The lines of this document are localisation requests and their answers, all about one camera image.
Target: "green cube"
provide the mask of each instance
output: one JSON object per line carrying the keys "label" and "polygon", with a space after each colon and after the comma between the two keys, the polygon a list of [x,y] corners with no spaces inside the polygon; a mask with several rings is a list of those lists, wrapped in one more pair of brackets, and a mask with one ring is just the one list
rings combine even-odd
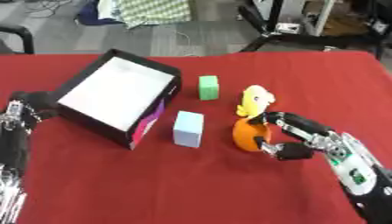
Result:
{"label": "green cube", "polygon": [[214,75],[199,77],[199,98],[202,101],[216,100],[219,97],[218,77]]}

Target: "cube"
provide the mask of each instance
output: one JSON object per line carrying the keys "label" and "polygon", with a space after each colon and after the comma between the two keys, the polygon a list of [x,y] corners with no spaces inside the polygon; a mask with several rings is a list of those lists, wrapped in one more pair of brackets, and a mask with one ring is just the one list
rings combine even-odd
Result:
{"label": "cube", "polygon": [[219,97],[218,77],[214,75],[199,77],[199,98],[202,101],[216,100]]}
{"label": "cube", "polygon": [[174,143],[181,146],[199,148],[203,133],[204,116],[179,111],[174,124]]}

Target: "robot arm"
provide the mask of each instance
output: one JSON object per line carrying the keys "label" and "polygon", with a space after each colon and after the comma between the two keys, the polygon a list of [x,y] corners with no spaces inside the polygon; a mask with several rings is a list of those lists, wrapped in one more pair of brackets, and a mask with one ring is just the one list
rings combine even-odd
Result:
{"label": "robot arm", "polygon": [[27,196],[22,177],[29,138],[37,123],[54,116],[47,92],[16,92],[0,113],[0,223],[15,223]]}
{"label": "robot arm", "polygon": [[315,152],[324,154],[358,215],[369,224],[392,223],[392,172],[383,168],[359,140],[284,112],[265,112],[248,122],[273,123],[300,141],[272,145],[260,136],[255,137],[261,151],[274,158],[304,159],[312,158]]}

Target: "table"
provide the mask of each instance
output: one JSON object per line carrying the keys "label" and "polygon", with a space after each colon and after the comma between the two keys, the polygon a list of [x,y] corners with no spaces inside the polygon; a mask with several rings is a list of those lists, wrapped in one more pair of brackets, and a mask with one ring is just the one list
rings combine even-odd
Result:
{"label": "table", "polygon": [[[14,90],[54,90],[97,55],[1,56],[0,102]],[[270,110],[298,113],[358,137],[392,167],[391,78],[364,52],[258,52],[155,58],[182,69],[184,89],[128,151],[62,118],[32,136],[29,193],[19,223],[363,223],[326,161],[278,162],[235,148],[240,92],[260,84]],[[220,77],[220,99],[199,101],[198,75]],[[172,142],[179,110],[206,115],[201,148]],[[274,130],[274,141],[289,138]]]}

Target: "toy duck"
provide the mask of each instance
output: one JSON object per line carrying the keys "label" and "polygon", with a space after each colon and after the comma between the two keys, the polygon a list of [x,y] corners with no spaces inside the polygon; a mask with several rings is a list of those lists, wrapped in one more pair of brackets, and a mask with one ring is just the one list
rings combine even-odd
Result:
{"label": "toy duck", "polygon": [[259,116],[275,102],[275,96],[261,86],[250,86],[243,91],[242,105],[237,106],[237,115],[253,118]]}
{"label": "toy duck", "polygon": [[275,102],[275,96],[261,86],[251,86],[243,91],[242,105],[237,106],[236,114],[245,116],[238,120],[233,128],[234,143],[244,151],[260,151],[254,137],[263,137],[268,143],[271,131],[268,125],[250,125],[248,120],[259,116],[265,109]]}

